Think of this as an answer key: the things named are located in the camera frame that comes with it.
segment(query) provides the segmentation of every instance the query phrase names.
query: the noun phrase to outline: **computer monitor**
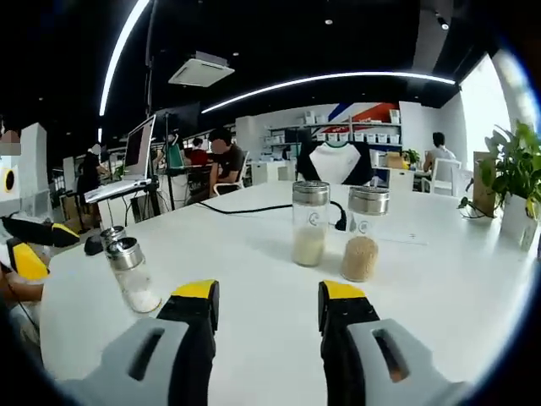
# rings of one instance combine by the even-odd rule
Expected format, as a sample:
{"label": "computer monitor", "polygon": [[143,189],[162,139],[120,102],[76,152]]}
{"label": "computer monitor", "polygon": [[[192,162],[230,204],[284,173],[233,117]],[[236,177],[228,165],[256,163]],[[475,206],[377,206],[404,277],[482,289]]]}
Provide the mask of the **computer monitor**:
{"label": "computer monitor", "polygon": [[154,130],[156,116],[147,118],[128,135],[126,155],[124,157],[124,179],[137,180],[147,178],[150,139]]}

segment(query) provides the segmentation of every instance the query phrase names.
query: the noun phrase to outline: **ceiling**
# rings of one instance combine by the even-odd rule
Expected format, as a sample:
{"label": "ceiling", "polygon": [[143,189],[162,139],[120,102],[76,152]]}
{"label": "ceiling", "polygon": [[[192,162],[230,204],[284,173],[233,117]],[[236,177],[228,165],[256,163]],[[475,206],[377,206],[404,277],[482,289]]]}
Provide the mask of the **ceiling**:
{"label": "ceiling", "polygon": [[[3,28],[0,113],[10,128],[40,121],[49,161],[84,151],[103,127],[112,144],[145,116],[145,46],[152,5],[132,31],[107,111],[98,115],[107,65],[135,0],[18,2]],[[450,23],[443,31],[434,10]],[[332,25],[325,20],[331,19]],[[494,43],[465,0],[158,0],[150,41],[152,109],[203,107],[275,83],[354,70],[414,71],[460,80]],[[195,51],[226,58],[235,73],[202,89],[169,85]],[[336,102],[416,101],[441,107],[457,87],[397,78],[293,86],[202,115],[201,128],[236,117]]]}

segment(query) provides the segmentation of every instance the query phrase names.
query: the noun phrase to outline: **desk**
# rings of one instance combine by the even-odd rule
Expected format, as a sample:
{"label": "desk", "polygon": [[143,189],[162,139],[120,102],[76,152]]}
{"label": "desk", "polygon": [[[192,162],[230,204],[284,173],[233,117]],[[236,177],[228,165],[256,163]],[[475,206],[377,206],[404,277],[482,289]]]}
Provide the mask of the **desk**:
{"label": "desk", "polygon": [[[291,203],[290,182],[254,186],[207,201],[223,210]],[[331,198],[347,204],[348,188]],[[521,252],[500,223],[461,217],[458,199],[391,191],[379,217],[374,279],[357,284],[381,318],[394,318],[433,351],[453,381],[476,381],[513,333],[533,285],[535,249]],[[226,216],[189,206],[129,226],[166,299],[178,285],[220,281],[220,323],[209,404],[326,405],[317,315],[318,282],[345,282],[348,235],[331,231],[323,263],[290,260],[289,209]],[[331,208],[334,222],[338,210]],[[414,233],[416,244],[397,242]],[[101,351],[139,318],[124,304],[104,255],[78,246],[52,258],[41,303],[41,350],[57,378],[81,378]]]}

